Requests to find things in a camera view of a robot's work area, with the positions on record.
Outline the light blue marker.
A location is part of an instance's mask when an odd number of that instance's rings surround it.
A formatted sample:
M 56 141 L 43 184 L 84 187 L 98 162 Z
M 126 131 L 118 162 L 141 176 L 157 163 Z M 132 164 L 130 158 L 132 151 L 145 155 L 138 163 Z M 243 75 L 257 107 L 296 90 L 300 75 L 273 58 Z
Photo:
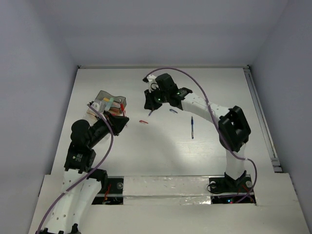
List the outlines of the light blue marker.
M 106 106 L 107 106 L 107 104 L 108 104 L 108 102 L 106 102 L 106 101 L 100 101 L 100 102 L 99 102 L 99 110 L 100 110 L 101 112 L 104 112 L 104 111 L 105 111 L 105 108 L 106 108 Z

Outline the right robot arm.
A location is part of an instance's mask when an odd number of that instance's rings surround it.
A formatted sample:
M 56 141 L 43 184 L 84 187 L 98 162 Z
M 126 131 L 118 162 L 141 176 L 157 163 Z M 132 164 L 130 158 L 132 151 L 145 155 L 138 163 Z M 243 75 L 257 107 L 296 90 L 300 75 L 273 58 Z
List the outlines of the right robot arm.
M 240 188 L 246 176 L 245 148 L 251 134 L 243 110 L 238 106 L 228 108 L 216 105 L 188 88 L 178 88 L 167 73 L 157 77 L 149 75 L 143 79 L 143 82 L 148 85 L 144 92 L 145 109 L 154 111 L 162 104 L 168 103 L 172 107 L 195 114 L 216 126 L 219 142 L 226 150 L 226 170 L 222 185 L 229 191 L 236 191 Z

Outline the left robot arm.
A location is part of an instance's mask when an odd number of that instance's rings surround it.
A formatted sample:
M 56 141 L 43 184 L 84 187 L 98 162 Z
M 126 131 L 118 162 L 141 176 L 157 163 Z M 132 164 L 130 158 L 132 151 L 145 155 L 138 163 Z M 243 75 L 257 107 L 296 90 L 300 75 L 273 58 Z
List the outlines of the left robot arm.
M 96 157 L 93 148 L 107 135 L 118 136 L 128 121 L 128 117 L 104 112 L 94 124 L 85 119 L 73 123 L 61 194 L 44 215 L 36 231 L 38 234 L 80 232 L 94 198 L 108 189 L 106 170 L 92 166 Z

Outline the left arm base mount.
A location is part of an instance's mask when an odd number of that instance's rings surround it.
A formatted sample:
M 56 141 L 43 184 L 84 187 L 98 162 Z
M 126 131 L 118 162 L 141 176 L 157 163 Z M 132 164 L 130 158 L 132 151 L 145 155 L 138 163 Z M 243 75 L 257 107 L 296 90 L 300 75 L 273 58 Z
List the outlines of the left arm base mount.
M 123 176 L 108 176 L 106 170 L 96 169 L 88 178 L 100 182 L 101 188 L 95 196 L 92 205 L 122 205 L 123 204 Z

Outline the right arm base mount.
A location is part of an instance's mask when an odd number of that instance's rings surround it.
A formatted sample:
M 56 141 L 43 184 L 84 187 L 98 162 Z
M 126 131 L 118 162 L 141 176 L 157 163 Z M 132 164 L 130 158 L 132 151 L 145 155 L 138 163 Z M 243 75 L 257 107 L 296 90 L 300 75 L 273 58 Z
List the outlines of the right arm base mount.
M 237 180 L 226 174 L 211 177 L 206 190 L 211 194 L 212 204 L 256 204 L 253 183 L 246 171 Z

